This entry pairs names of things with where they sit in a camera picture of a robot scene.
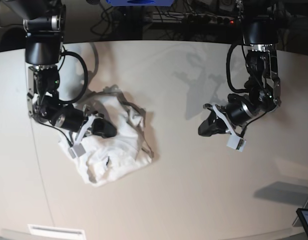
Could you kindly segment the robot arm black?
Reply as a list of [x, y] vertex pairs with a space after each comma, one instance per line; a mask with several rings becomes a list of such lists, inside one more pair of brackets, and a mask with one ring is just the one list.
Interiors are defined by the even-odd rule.
[[[238, 136], [242, 138], [252, 122], [281, 105], [276, 49], [282, 25], [276, 11], [278, 1], [238, 0], [236, 4], [241, 36], [231, 44], [226, 56], [226, 80], [232, 92], [226, 105], [204, 105], [210, 115], [198, 127], [202, 137], [229, 134], [240, 127]], [[231, 79], [231, 58], [237, 46], [248, 48], [243, 56], [249, 77], [243, 88], [235, 88]]]
[[[64, 49], [66, 6], [60, 0], [0, 0], [23, 20], [26, 32], [25, 62], [28, 68], [27, 104], [29, 117], [35, 122], [58, 130], [77, 133], [72, 140], [65, 136], [70, 147], [89, 135], [104, 139], [115, 137], [116, 127], [98, 111], [74, 107], [88, 87], [88, 69], [83, 58]], [[67, 56], [76, 58], [83, 69], [83, 85], [71, 100], [59, 97], [60, 67]]]

